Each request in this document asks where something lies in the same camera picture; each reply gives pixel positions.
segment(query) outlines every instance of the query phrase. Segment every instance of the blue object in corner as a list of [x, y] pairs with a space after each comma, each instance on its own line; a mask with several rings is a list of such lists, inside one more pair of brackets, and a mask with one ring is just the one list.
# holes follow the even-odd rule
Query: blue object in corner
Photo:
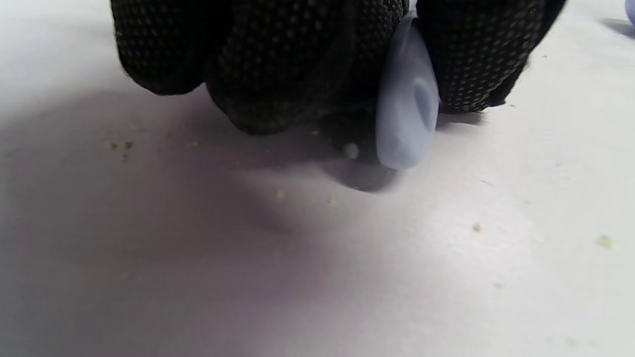
[[395, 30], [377, 98], [377, 156], [395, 170], [423, 160], [439, 115], [439, 89], [417, 21], [410, 11]]
[[635, 0], [626, 0], [626, 15], [629, 16], [631, 23], [635, 25]]

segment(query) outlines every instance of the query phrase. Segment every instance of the blue silicone piece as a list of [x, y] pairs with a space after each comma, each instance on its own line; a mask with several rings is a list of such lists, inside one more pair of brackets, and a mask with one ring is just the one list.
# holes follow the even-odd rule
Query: blue silicone piece
[[635, 25], [635, 0], [626, 0], [626, 15], [631, 23]]
[[395, 170], [423, 160], [439, 115], [439, 89], [416, 11], [397, 27], [377, 99], [377, 156]]

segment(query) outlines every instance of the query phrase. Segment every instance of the gloved hand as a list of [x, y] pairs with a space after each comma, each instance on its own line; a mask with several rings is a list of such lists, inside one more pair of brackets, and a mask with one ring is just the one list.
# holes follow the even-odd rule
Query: gloved hand
[[[419, 0], [441, 112], [504, 103], [566, 0]], [[333, 113], [374, 122], [386, 49], [408, 0], [110, 0], [119, 59], [140, 86], [205, 82], [242, 131]]]

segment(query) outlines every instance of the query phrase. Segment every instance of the white table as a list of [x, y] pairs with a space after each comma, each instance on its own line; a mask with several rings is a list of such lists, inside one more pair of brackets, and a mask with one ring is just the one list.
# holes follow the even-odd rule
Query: white table
[[0, 355], [635, 355], [625, 20], [571, 0], [508, 105], [391, 180], [137, 88], [106, 0], [6, 0]]

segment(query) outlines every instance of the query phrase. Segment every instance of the textured glove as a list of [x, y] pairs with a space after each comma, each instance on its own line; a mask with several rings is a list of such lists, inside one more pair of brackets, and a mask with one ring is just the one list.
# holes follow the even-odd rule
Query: textured glove
[[[504, 103], [565, 0], [419, 0], [441, 111]], [[158, 95], [205, 82], [249, 134], [343, 114], [373, 122], [408, 0], [110, 0], [119, 59]]]

